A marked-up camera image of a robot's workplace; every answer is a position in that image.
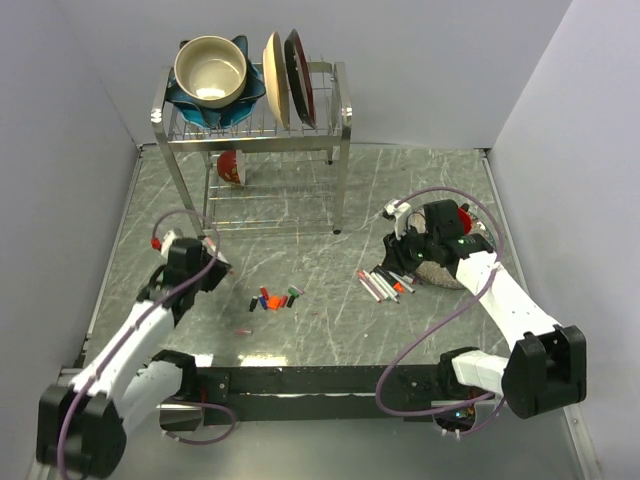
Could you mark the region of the black capped marker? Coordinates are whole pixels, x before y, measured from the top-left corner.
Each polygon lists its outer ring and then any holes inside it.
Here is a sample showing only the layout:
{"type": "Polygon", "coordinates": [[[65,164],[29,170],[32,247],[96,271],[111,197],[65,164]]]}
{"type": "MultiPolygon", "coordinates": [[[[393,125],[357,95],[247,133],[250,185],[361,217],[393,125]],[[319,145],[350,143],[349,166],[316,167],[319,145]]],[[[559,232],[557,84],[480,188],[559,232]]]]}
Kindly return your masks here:
{"type": "Polygon", "coordinates": [[[385,290],[385,292],[389,296],[389,298],[391,300],[393,300],[394,302],[398,303],[399,300],[398,300],[398,298],[396,296],[396,291],[384,280],[384,278],[377,276],[377,281],[382,286],[382,288],[385,290]]]}

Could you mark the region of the pink capped white marker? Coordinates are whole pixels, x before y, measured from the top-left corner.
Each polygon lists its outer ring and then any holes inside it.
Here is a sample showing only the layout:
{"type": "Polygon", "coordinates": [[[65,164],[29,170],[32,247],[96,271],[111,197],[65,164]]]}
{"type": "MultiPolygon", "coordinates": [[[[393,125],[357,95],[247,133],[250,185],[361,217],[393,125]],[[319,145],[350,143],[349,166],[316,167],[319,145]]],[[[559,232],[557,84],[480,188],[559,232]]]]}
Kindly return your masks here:
{"type": "Polygon", "coordinates": [[[219,250],[219,245],[211,238],[211,237],[204,237],[201,240],[201,243],[203,244],[203,246],[213,252],[216,252],[219,250]]]}

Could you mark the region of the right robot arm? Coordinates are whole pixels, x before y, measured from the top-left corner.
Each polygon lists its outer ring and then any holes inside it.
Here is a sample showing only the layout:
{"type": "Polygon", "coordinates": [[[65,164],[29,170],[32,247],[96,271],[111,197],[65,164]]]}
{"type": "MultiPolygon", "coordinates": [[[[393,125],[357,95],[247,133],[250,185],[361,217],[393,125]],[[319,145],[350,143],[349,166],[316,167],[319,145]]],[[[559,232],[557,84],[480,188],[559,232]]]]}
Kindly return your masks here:
{"type": "Polygon", "coordinates": [[[383,239],[383,267],[401,275],[434,263],[466,288],[489,314],[509,347],[508,357],[474,347],[443,354],[439,390],[460,398],[475,387],[503,397],[526,419],[582,402],[587,393],[587,342],[576,326],[562,326],[508,273],[489,240],[474,230],[453,200],[414,209],[393,200],[383,210],[394,230],[383,239]]]}

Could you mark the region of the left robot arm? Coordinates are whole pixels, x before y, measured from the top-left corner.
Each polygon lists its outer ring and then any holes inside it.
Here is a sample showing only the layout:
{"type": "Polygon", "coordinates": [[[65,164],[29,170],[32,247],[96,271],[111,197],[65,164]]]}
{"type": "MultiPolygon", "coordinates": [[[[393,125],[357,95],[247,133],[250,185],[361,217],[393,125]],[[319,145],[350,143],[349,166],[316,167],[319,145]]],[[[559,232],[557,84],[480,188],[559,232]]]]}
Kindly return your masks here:
{"type": "Polygon", "coordinates": [[[169,233],[152,243],[165,262],[139,291],[123,325],[68,384],[51,385],[40,397],[36,459],[62,476],[109,477],[128,436],[159,404],[203,397],[195,358],[158,345],[197,294],[214,290],[231,266],[209,238],[169,233]]]}

